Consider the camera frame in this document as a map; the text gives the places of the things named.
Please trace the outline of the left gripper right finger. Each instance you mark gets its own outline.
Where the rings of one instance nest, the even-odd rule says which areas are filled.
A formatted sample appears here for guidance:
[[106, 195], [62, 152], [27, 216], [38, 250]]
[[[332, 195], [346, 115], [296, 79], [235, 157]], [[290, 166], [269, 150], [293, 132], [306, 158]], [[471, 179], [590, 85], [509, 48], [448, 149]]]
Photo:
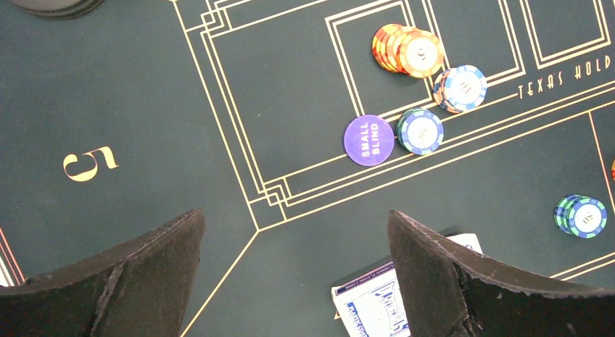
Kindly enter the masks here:
[[412, 336], [612, 336], [612, 290], [527, 272], [403, 212], [387, 237]]

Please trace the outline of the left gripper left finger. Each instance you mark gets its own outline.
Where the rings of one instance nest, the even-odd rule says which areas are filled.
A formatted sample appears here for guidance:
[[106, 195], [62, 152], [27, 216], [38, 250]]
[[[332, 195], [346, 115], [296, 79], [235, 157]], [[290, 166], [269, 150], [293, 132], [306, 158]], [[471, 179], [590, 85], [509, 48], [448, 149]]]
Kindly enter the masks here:
[[1, 290], [3, 336], [178, 336], [205, 219], [193, 209], [142, 236]]

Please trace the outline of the green blue chip stack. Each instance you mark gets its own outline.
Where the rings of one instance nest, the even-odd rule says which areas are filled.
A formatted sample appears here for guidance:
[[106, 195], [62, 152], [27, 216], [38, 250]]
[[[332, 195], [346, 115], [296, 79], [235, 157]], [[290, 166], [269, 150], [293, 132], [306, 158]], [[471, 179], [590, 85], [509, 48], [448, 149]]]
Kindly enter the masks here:
[[601, 201], [579, 194], [563, 197], [553, 213], [560, 230], [579, 238], [599, 235], [606, 226], [607, 217], [606, 207]]

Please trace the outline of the green blue chips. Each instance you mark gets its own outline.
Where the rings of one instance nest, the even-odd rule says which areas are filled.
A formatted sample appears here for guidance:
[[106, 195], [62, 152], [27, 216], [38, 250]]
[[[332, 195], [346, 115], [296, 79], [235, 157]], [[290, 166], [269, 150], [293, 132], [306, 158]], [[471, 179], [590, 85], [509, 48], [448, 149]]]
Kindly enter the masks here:
[[397, 121], [396, 132], [402, 147], [417, 155], [435, 152], [444, 138], [441, 120], [422, 108], [409, 109], [402, 114]]

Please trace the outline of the purple small blind button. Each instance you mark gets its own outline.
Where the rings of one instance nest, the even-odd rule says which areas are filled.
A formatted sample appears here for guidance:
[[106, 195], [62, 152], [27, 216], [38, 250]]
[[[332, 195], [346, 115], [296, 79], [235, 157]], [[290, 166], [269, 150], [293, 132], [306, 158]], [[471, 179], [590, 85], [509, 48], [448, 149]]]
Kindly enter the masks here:
[[344, 129], [343, 147], [356, 164], [373, 167], [385, 162], [395, 147], [391, 125], [377, 115], [361, 115]]

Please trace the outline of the peach blue chips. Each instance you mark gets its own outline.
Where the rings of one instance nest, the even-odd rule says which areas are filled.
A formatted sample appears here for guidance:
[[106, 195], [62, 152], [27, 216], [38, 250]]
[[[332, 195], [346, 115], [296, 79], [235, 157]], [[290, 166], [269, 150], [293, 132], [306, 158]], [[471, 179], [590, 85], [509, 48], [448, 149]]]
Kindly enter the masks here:
[[473, 110], [487, 95], [487, 78], [473, 65], [453, 67], [436, 77], [432, 95], [436, 104], [448, 112]]

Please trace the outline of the orange chips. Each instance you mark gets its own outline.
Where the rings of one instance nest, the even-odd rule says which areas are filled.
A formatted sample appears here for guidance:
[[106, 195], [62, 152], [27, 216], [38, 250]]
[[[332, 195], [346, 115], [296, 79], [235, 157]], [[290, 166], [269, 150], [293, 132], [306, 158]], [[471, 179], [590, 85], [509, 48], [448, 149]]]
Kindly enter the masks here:
[[371, 43], [381, 68], [414, 78], [428, 78], [443, 65], [444, 47], [434, 33], [390, 23], [379, 28]]

